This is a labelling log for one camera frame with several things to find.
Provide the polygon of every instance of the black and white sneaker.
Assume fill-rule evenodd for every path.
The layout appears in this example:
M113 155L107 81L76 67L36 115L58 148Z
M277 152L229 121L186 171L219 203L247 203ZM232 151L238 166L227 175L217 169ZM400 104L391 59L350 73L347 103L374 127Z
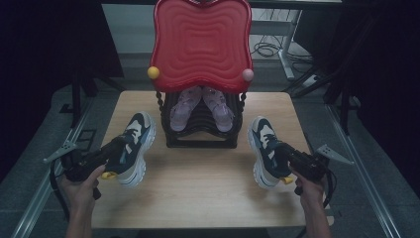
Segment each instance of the black and white sneaker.
M126 145L118 160L109 160L102 177L109 179L117 176L118 182L135 186L146 171L145 152L151 147L156 135L156 124L147 112L136 113L121 137Z
M272 188L280 179L291 174L288 160L281 158L276 152L281 141L277 140L267 119L261 116L254 119L248 128L248 142L257 155L254 178L260 187Z

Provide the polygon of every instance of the shoe sole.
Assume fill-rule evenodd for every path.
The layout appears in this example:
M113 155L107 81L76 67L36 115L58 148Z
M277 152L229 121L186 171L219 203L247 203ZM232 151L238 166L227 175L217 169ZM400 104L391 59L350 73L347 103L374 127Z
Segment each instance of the shoe sole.
M263 157L259 148L256 146L256 141L254 138L254 122L255 120L248 127L248 143L250 144L251 149L253 149L254 154L257 156L256 163L254 164L254 179L260 187L271 189L278 184L279 179L270 175L269 172L263 168Z
M139 149L139 152L137 153L136 163L134 165L135 169L132 172L130 171L125 172L125 173L132 173L132 174L128 176L128 178L118 179L118 182L124 186L136 186L139 184L140 181L142 181L143 176L146 173L146 162L143 155L151 147L153 141L155 140L156 123L148 113L145 113L145 112L143 113L144 115L148 116L149 121L151 122L151 127L150 127L151 130L148 134L148 137L145 143L141 146L141 148Z

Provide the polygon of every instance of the pink ball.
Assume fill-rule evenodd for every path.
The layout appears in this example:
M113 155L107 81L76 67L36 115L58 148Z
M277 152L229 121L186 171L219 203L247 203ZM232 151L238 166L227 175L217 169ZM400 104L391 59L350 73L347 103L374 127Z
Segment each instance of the pink ball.
M245 81L251 81L254 78L254 72L252 69L247 68L242 72L242 77Z

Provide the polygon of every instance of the yellow ball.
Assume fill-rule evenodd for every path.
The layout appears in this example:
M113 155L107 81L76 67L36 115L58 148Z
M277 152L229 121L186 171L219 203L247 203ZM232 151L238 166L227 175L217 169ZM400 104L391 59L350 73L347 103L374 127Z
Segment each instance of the yellow ball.
M148 76L149 76L149 78L151 78L151 79L157 79L158 78L158 75L159 75L159 71L158 71L158 68L157 67L155 67L155 66L149 67L149 69L148 69Z

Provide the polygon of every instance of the white sneaker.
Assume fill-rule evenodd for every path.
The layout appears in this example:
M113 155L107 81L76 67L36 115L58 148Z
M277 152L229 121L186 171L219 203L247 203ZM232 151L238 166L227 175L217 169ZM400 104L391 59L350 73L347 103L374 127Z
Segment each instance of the white sneaker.
M170 110L170 128L173 131L182 131L192 110L197 106L201 100L201 87L194 86L185 89L181 92L178 98L178 103Z
M203 88L203 100L213 114L217 129L221 132L231 130L234 113L226 105L223 92L206 86Z

